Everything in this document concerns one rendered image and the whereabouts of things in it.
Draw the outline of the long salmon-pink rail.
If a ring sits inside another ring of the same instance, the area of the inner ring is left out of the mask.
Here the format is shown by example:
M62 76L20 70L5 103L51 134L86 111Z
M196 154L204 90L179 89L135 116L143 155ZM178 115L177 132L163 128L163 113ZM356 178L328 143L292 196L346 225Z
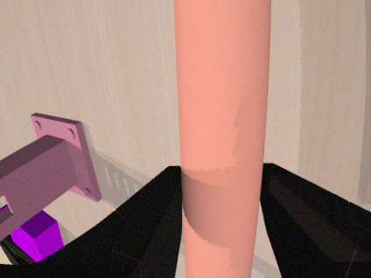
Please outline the long salmon-pink rail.
M173 0L186 278L250 278L271 0Z

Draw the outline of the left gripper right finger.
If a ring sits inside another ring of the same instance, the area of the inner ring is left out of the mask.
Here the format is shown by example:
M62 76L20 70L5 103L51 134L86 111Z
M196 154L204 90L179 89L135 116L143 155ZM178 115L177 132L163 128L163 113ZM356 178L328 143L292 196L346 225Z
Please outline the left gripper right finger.
M274 164L260 203L282 278L371 278L371 212Z

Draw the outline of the purple block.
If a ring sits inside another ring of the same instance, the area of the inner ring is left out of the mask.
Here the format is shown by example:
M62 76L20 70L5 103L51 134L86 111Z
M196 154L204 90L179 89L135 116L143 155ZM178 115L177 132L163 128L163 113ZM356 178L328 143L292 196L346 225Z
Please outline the purple block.
M64 246L58 221L43 210L26 221L10 236L13 242L36 262Z

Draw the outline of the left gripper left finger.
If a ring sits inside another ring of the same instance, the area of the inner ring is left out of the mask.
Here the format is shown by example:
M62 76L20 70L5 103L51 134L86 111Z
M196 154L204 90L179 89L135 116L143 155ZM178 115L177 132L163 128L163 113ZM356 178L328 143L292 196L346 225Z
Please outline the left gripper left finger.
M168 166L55 253L0 264L0 278L175 278L181 234L181 167Z

